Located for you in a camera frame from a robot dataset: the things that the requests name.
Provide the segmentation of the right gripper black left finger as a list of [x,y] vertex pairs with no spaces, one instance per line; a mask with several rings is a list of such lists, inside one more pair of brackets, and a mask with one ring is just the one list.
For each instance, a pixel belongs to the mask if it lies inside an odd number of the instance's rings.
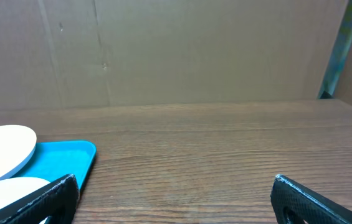
[[77,180],[67,174],[0,209],[0,224],[72,223],[78,201]]

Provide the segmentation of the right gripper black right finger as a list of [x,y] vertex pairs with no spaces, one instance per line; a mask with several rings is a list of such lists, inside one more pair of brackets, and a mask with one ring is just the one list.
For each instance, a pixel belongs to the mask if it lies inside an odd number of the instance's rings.
[[270,201],[278,223],[352,224],[352,211],[278,174]]

